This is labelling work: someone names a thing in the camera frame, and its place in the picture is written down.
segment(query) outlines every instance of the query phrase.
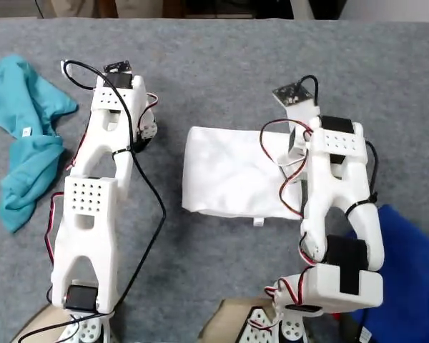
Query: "white tag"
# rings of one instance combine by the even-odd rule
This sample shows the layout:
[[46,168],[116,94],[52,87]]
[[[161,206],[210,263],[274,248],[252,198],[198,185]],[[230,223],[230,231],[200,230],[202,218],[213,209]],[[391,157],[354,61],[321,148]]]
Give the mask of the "white tag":
[[363,327],[363,330],[360,333],[359,342],[360,343],[369,343],[370,338],[372,338],[372,334],[369,330],[367,330],[365,327]]
[[24,127],[24,129],[22,130],[22,136],[23,137],[28,137],[31,135],[31,127]]

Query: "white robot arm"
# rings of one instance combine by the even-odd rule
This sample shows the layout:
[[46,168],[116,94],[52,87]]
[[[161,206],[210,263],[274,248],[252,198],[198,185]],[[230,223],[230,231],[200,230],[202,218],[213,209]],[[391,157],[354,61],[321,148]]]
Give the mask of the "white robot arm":
[[[70,79],[68,64],[62,66]],[[89,124],[76,160],[71,163],[70,175],[65,179],[64,213],[56,236],[51,273],[52,304],[78,319],[93,317],[88,325],[81,325],[70,342],[112,342],[109,318],[119,300],[115,234],[118,204],[127,199],[134,163],[130,150],[142,149],[157,132],[143,78],[132,76],[127,61],[106,66],[104,70],[129,113],[113,88],[98,76]],[[91,177],[103,154],[110,154],[114,160],[114,177]],[[87,257],[92,263],[97,283],[72,278],[72,269],[80,257]],[[61,339],[70,336],[68,327]]]
[[[288,99],[295,90],[288,87],[285,93]],[[276,312],[273,322],[266,325],[248,321],[248,329],[267,331],[275,343],[306,342],[303,317],[351,312],[383,302],[383,278],[377,271],[383,265],[384,249],[373,204],[375,195],[367,176],[363,127],[349,119],[318,116],[319,107],[306,91],[304,95],[302,102],[295,103],[292,95],[292,101],[286,104],[283,93],[275,93],[292,120],[291,130],[295,130],[292,148],[279,163],[290,175],[300,168],[292,161],[305,156],[305,167],[293,181],[307,180],[308,200],[302,214],[299,250],[310,266],[301,274],[281,277],[273,287],[266,287]],[[330,207],[344,211],[356,239],[326,235],[325,217]],[[240,343],[250,341],[246,331]]]

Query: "perforated plate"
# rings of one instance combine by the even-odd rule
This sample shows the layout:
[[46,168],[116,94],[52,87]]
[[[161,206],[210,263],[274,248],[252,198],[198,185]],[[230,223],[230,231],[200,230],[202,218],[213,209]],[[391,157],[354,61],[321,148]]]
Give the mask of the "perforated plate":
[[[119,94],[123,98],[129,109],[133,108],[134,89],[118,89]],[[109,109],[122,111],[124,107],[121,105],[116,94],[111,88],[99,87],[95,89],[94,98],[92,99],[91,110]]]
[[322,133],[324,136],[320,148],[323,151],[343,156],[365,155],[365,140],[361,136],[331,130],[322,130]]
[[112,179],[85,179],[67,177],[65,179],[65,208],[77,214],[95,216],[108,207],[108,197],[112,193]]
[[[271,324],[270,319],[261,308],[253,309],[249,319],[252,319],[262,325]],[[240,332],[237,343],[273,343],[272,332],[256,329],[246,321],[246,325],[244,326],[243,332]]]

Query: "teal towel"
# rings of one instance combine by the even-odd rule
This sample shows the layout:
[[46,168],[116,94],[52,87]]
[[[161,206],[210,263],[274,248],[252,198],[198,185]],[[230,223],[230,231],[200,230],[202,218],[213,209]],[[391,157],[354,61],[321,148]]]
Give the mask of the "teal towel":
[[22,57],[0,61],[0,127],[17,138],[9,150],[9,173],[1,180],[0,217],[8,231],[30,219],[54,180],[64,147],[52,122],[76,110],[76,102]]

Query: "black wire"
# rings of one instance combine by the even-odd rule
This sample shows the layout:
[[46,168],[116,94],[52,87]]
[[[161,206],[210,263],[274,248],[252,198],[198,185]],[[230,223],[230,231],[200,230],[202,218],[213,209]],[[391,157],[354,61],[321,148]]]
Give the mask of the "black wire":
[[[127,105],[124,102],[122,96],[119,94],[117,88],[113,85],[113,83],[110,82],[110,80],[108,80],[108,78],[105,75],[103,75],[99,70],[95,69],[93,66],[90,66],[88,64],[82,63],[80,61],[75,61],[75,60],[65,61],[64,65],[63,65],[64,73],[66,74],[66,76],[68,77],[68,79],[71,82],[73,82],[74,84],[76,84],[77,86],[79,86],[79,87],[81,87],[83,89],[87,89],[87,90],[94,89],[94,87],[85,86],[83,84],[80,84],[75,79],[73,79],[68,74],[68,72],[66,71],[66,68],[67,68],[67,66],[69,64],[74,64],[76,66],[80,66],[82,68],[85,68],[85,69],[93,72],[97,76],[100,76],[105,81],[105,84],[107,84],[112,89],[112,91],[114,92],[114,94],[118,97],[119,102],[124,107],[124,111],[125,111],[125,113],[127,115],[127,121],[129,122],[129,142],[130,142],[130,145],[132,145],[133,142],[134,142],[134,130],[133,130],[133,127],[132,127],[132,116],[130,115],[129,109],[127,108]],[[143,180],[146,182],[146,184],[148,185],[148,187],[151,189],[152,193],[155,195],[157,201],[159,202],[159,205],[160,205],[161,210],[162,210],[162,216],[161,216],[161,219],[159,221],[159,224],[157,225],[156,230],[154,231],[154,233],[152,235],[151,240],[149,241],[149,243],[147,245],[146,250],[144,251],[144,253],[142,255],[142,258],[140,259],[140,262],[138,263],[137,268],[135,269],[135,272],[133,273],[132,277],[129,280],[129,283],[126,286],[126,289],[122,293],[122,296],[119,298],[119,300],[116,303],[116,305],[114,305],[113,311],[111,311],[110,313],[106,313],[106,314],[105,313],[103,313],[103,314],[102,313],[93,314],[93,315],[90,315],[90,316],[87,316],[87,317],[84,317],[84,318],[71,320],[69,322],[64,322],[64,323],[60,323],[60,324],[51,325],[51,326],[48,326],[48,327],[43,327],[41,329],[34,330],[32,332],[29,332],[29,333],[25,334],[24,336],[22,336],[19,339],[18,343],[22,343],[24,341],[24,339],[26,339],[26,338],[28,338],[30,336],[33,336],[34,334],[39,334],[41,332],[49,331],[49,330],[52,330],[52,329],[57,329],[57,328],[60,328],[60,327],[65,327],[67,325],[74,324],[74,323],[80,323],[80,322],[83,322],[85,320],[89,320],[89,319],[93,319],[93,318],[99,318],[99,317],[103,317],[103,316],[108,316],[108,315],[114,313],[117,310],[117,308],[124,302],[126,296],[128,295],[130,289],[132,288],[133,283],[137,279],[138,273],[140,273],[140,271],[141,271],[141,269],[143,267],[143,264],[146,261],[146,258],[148,257],[148,254],[149,254],[149,252],[152,249],[152,246],[154,245],[154,242],[156,241],[157,237],[159,236],[159,233],[162,230],[162,227],[164,226],[165,219],[167,218],[167,210],[165,209],[164,202],[162,201],[162,198],[161,198],[159,192],[156,190],[156,188],[154,187],[154,185],[148,179],[147,175],[144,173],[144,171],[142,169],[142,166],[138,162],[137,157],[135,156],[134,152],[130,149],[130,146],[128,146],[127,148],[130,151],[130,154],[132,155],[132,160],[134,161],[135,167],[138,169],[138,172],[142,176]],[[51,288],[52,287],[50,287],[48,289],[48,292],[46,293],[46,300],[48,300],[49,303],[51,303],[51,300],[49,298],[49,293],[51,291]]]
[[71,334],[71,335],[70,335],[70,336],[68,336],[67,338],[61,339],[60,341],[57,341],[57,342],[55,342],[55,343],[64,343],[64,342],[67,342],[67,341],[69,341],[70,339],[72,339],[72,338],[74,337],[74,335],[75,335],[75,334],[77,334],[77,333],[78,333],[78,331],[79,331],[79,327],[80,327],[79,322],[78,322],[78,323],[73,323],[73,322],[72,322],[72,324],[78,324],[77,329],[76,329],[76,330],[74,330],[73,334]]
[[359,326],[357,327],[356,338],[355,338],[354,343],[359,343],[360,337],[363,333],[363,328],[365,326],[365,322],[367,321],[367,317],[368,317],[368,309],[364,309],[363,310],[363,316],[361,317],[360,322],[359,322]]
[[372,143],[370,143],[369,141],[365,141],[365,144],[370,148],[370,150],[372,150],[372,155],[373,155],[373,171],[372,171],[372,176],[370,177],[370,184],[369,184],[370,193],[373,194],[375,189],[375,182],[377,181],[377,173],[378,173],[378,153],[377,153],[377,149],[375,149]]
[[29,338],[30,336],[33,336],[35,334],[41,334],[42,332],[45,332],[45,331],[49,331],[49,330],[53,330],[53,329],[58,329],[60,327],[66,327],[67,325],[84,322],[84,321],[89,320],[89,319],[94,319],[94,318],[100,318],[100,317],[104,317],[104,316],[109,316],[113,312],[114,311],[111,311],[110,313],[91,314],[90,316],[87,316],[87,317],[82,317],[82,318],[78,318],[78,319],[69,320],[68,322],[63,322],[63,323],[58,323],[58,324],[54,324],[54,325],[49,325],[48,327],[42,327],[41,329],[37,329],[37,330],[34,330],[34,331],[27,332],[25,335],[23,335],[21,338],[19,338],[19,340],[17,341],[17,343],[22,343],[26,338]]
[[38,9],[38,12],[40,13],[40,16],[42,19],[44,19],[43,12],[41,11],[40,5],[38,4],[38,0],[35,0],[36,9]]
[[320,83],[318,82],[315,75],[305,75],[304,77],[302,77],[296,84],[295,93],[297,93],[300,90],[300,87],[302,86],[303,81],[308,79],[312,79],[313,82],[315,83],[315,106],[317,106],[317,98],[320,93]]

